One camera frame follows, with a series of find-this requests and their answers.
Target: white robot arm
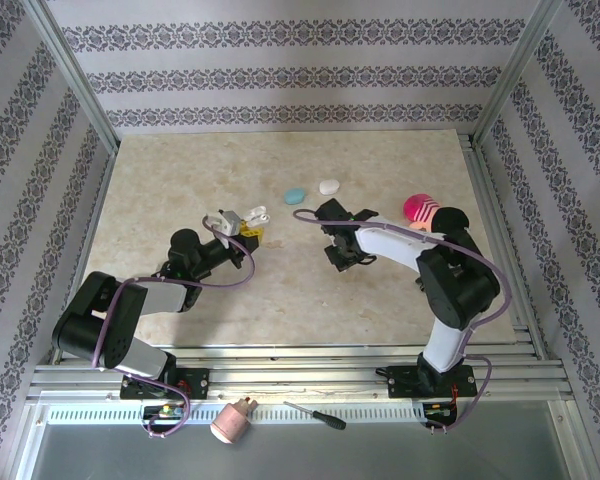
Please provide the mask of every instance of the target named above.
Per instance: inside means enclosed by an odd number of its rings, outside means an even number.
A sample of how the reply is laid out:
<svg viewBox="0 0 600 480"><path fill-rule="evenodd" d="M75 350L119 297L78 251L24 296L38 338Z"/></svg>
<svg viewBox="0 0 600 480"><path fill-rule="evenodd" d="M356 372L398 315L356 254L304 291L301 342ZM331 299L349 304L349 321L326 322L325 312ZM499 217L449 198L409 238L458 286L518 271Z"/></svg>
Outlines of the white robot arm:
<svg viewBox="0 0 600 480"><path fill-rule="evenodd" d="M391 224L382 217L374 217L374 223ZM425 250L431 250L436 247L430 242L423 242L415 238L405 237L391 230L379 227L361 227L355 232L356 240L360 249L373 256L386 257L394 262L405 265L412 270L420 273L416 259ZM431 237L443 240L444 235L434 233ZM433 330L429 337L429 342L422 355L424 359L437 372L445 373L453 368L461 360L463 339L469 333L469 328L473 321L478 320L481 314L471 319L469 325L460 330L446 325L443 321L435 318Z"/></svg>
<svg viewBox="0 0 600 480"><path fill-rule="evenodd" d="M418 396L433 395L444 377L450 377L462 363L472 324L500 293L493 272L474 258L480 258L481 254L467 231L466 215L455 208L440 209L440 212L436 215L441 215L443 221L436 223L441 231L427 234L427 240L391 230L387 226L392 224L376 212L363 210L352 215L335 199L313 212L316 223L332 237L332 245L325 248L325 252L338 271L356 264L368 265L382 256L420 274L434 314L434 325L429 342L418 358L419 384L414 387ZM366 223L348 224L351 220ZM422 232L413 232L422 236ZM475 255L458 253L438 245L436 240L458 245Z"/></svg>

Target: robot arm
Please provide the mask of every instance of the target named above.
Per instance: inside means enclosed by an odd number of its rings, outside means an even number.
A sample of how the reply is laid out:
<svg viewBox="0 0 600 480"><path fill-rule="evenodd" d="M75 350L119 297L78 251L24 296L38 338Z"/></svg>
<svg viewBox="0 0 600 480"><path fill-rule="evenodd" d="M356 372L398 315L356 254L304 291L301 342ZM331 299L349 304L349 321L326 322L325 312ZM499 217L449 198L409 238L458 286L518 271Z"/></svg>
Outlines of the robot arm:
<svg viewBox="0 0 600 480"><path fill-rule="evenodd" d="M469 222L457 209L441 209L446 221L441 232L428 234L480 254L466 230ZM320 221L367 221L390 224L376 212L347 212L337 200L324 203L315 212ZM323 225L333 239L325 248L330 262L344 271L356 264L367 265L378 256L389 258L418 272L434 314L429 342L418 358L418 390L433 393L445 374L462 362L471 324L486 311L500 293L493 273L479 261L432 242L406 237L381 227Z"/></svg>
<svg viewBox="0 0 600 480"><path fill-rule="evenodd" d="M127 284L121 291L112 310L99 365L168 385L187 383L187 369L176 368L173 355L134 338L134 333L142 315L191 309L202 290L200 281L209 277L214 268L227 261L240 268L245 252L258 248L263 233L263 229L257 227L258 222L252 222L254 228L251 228L247 220L240 219L234 212L220 213L221 217L210 221L214 230L224 233L223 236L202 244L193 230L179 230L171 237L168 260L160 271L138 283ZM267 221L268 217L263 218L260 224ZM228 243L226 237L230 237L232 243ZM195 285L165 283L161 279L195 282ZM103 328L102 314L110 310L121 284L122 281L111 275L91 273L56 324L53 345L91 360Z"/></svg>

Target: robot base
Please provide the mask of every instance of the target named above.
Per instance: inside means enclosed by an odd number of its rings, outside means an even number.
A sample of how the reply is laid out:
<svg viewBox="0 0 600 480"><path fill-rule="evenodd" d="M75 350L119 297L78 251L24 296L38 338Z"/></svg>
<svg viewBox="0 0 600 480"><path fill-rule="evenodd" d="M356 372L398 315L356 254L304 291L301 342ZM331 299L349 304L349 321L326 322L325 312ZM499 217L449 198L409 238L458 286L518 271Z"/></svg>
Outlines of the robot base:
<svg viewBox="0 0 600 480"><path fill-rule="evenodd" d="M431 393L425 393L418 376L418 366L391 366L376 369L376 374L387 379L389 398L445 398L452 395L455 385L458 397L475 397L478 393L473 368L459 365L447 372Z"/></svg>
<svg viewBox="0 0 600 480"><path fill-rule="evenodd" d="M185 392L191 400L206 400L209 391L208 368L177 368L174 387ZM148 383L138 382L126 375L122 378L120 400L182 400L182 397L170 390L163 390Z"/></svg>

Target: striped wallpaper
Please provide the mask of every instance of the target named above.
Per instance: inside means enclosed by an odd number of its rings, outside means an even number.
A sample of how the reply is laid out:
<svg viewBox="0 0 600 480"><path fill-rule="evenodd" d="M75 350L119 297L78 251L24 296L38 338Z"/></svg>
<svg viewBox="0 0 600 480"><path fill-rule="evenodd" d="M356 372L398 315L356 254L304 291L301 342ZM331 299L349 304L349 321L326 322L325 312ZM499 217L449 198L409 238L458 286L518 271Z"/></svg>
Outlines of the striped wallpaper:
<svg viewBox="0 0 600 480"><path fill-rule="evenodd" d="M108 155L17 0L0 0L0 478Z"/></svg>
<svg viewBox="0 0 600 480"><path fill-rule="evenodd" d="M600 0L563 3L483 152L600 464Z"/></svg>
<svg viewBox="0 0 600 480"><path fill-rule="evenodd" d="M48 2L120 134L470 133L535 0Z"/></svg>

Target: marble table surface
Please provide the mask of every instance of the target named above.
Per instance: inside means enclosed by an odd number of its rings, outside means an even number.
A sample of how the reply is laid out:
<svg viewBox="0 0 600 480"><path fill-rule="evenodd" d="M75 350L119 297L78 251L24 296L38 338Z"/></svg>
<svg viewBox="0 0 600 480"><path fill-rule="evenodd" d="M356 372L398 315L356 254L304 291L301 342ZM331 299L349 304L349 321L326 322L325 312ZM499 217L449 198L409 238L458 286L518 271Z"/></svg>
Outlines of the marble table surface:
<svg viewBox="0 0 600 480"><path fill-rule="evenodd" d="M338 273L323 252L329 238L291 216L297 207L284 203L284 192L305 188L300 206L315 209L328 199L318 191L327 178L340 181L335 197L347 210L369 208L401 224L402 204L415 193L461 208L491 258L453 130L138 135L122 142L86 271L153 273L176 230L192 228L206 242L205 213L242 215L265 205L271 223L254 254L253 280L203 291L183 314L144 316L136 337L176 346L425 344L433 316L415 272L379 259ZM225 264L206 281L245 274ZM473 342L515 342L508 315L479 329Z"/></svg>

